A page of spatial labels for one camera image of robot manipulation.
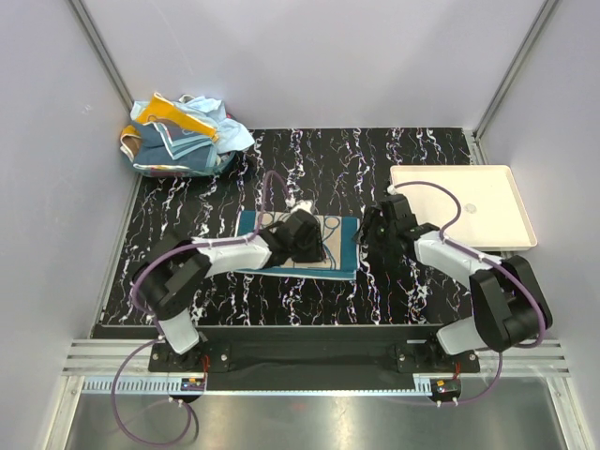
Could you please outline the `teal beige Doraemon towel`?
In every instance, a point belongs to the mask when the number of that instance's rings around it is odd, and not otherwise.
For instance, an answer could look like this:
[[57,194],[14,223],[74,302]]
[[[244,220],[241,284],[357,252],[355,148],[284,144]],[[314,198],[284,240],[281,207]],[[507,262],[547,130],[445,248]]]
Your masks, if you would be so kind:
[[262,247],[254,255],[245,255],[241,250],[234,252],[230,264],[236,272],[257,273],[283,278],[313,278],[352,281],[359,267],[359,250],[353,240],[359,220],[356,217],[316,216],[322,235],[325,259],[321,262],[294,262],[288,259],[280,266],[260,268],[265,263],[266,250]]

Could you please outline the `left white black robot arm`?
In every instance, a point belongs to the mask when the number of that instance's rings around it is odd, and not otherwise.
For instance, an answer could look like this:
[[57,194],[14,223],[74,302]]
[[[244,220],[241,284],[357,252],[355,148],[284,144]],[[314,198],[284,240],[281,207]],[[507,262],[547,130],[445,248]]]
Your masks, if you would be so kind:
[[205,278],[228,272],[280,267],[288,261],[319,263],[325,257],[320,222],[304,209],[237,237],[170,237],[144,260],[133,278],[131,302],[145,307],[158,338],[171,347],[170,360],[184,371],[202,361],[203,349],[189,312]]

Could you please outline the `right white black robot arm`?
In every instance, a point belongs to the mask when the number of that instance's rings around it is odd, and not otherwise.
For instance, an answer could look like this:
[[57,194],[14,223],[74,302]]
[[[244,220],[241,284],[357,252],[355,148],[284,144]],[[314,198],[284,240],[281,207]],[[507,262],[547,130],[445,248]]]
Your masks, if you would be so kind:
[[371,253],[432,267],[468,289],[472,315],[441,327],[436,342],[426,347],[427,363],[434,370],[450,369],[460,353],[471,350],[535,348],[552,325],[548,303],[527,260],[466,247],[447,238],[443,229],[420,224],[401,194],[366,209],[355,238]]

